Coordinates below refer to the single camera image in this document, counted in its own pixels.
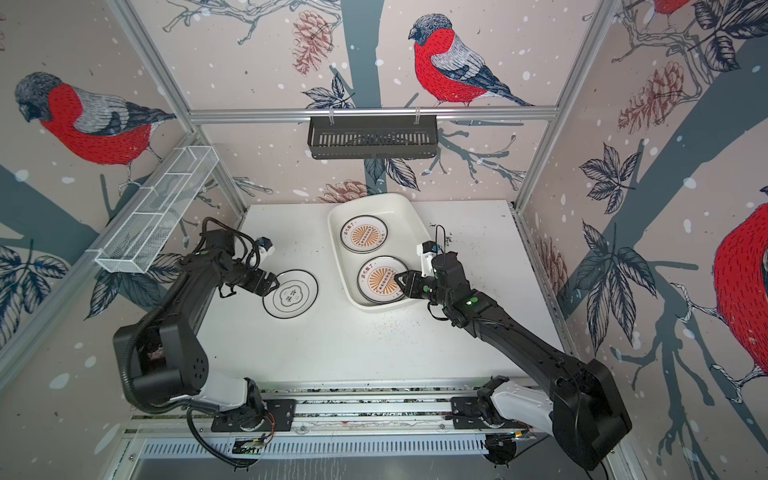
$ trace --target bird tail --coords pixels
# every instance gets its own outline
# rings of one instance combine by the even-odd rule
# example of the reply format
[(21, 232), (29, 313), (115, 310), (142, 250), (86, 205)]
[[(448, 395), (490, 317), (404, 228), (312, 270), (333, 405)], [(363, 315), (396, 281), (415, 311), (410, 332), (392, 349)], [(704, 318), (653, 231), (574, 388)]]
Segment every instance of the bird tail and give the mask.
[(512, 100), (516, 104), (520, 105), (521, 107), (533, 107), (533, 104), (529, 104), (527, 101), (523, 100), (520, 97), (515, 97), (511, 91), (509, 91), (509, 87), (500, 84), (498, 86), (498, 90), (494, 91), (494, 93), (501, 95), (504, 98), (508, 98), (509, 100)]

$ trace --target plate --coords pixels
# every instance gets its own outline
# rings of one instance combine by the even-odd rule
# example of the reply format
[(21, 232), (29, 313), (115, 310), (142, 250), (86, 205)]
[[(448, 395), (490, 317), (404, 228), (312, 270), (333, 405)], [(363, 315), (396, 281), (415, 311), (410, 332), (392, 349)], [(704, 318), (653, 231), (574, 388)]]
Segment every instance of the plate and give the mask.
[(317, 299), (317, 280), (305, 270), (288, 270), (277, 276), (275, 290), (261, 299), (264, 309), (275, 318), (289, 319), (310, 309)]
[(357, 274), (357, 288), (371, 302), (382, 304), (402, 299), (405, 294), (395, 282), (395, 275), (408, 267), (395, 257), (376, 257), (365, 262)]
[(355, 253), (373, 252), (384, 244), (387, 229), (381, 219), (362, 215), (344, 224), (341, 229), (341, 243)]

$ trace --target white plate with black rim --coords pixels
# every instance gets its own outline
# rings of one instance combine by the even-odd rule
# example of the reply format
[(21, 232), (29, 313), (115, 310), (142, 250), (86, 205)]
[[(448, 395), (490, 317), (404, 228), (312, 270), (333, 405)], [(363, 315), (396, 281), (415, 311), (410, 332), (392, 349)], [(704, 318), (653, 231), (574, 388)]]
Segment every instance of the white plate with black rim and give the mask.
[(277, 276), (280, 282), (262, 303), (267, 313), (275, 318), (290, 319), (310, 309), (317, 299), (317, 279), (305, 270), (288, 270)]

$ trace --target white wire basket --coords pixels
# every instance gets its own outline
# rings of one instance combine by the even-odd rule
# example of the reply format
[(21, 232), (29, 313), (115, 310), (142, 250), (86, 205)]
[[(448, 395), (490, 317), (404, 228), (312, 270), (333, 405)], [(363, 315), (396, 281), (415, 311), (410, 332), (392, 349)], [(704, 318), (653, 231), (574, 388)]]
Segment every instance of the white wire basket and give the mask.
[(144, 199), (104, 249), (96, 262), (108, 272), (146, 273), (179, 220), (210, 176), (219, 156), (213, 147), (176, 149), (168, 171), (151, 187), (142, 187)]

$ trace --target white tray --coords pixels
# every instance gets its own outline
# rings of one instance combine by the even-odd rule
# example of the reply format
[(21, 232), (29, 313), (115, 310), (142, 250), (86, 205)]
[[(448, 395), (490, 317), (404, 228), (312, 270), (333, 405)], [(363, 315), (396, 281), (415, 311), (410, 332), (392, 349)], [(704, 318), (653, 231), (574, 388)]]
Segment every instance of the white tray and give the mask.
[[(387, 238), (384, 244), (373, 252), (354, 253), (341, 243), (340, 234), (344, 224), (360, 215), (373, 215), (386, 223)], [(328, 230), (344, 293), (354, 306), (366, 312), (379, 313), (420, 301), (405, 298), (398, 302), (378, 305), (365, 298), (357, 288), (360, 267), (375, 257), (395, 257), (410, 270), (421, 270), (421, 263), (416, 256), (416, 245), (429, 240), (429, 233), (407, 198), (399, 194), (379, 194), (340, 204), (328, 213)]]

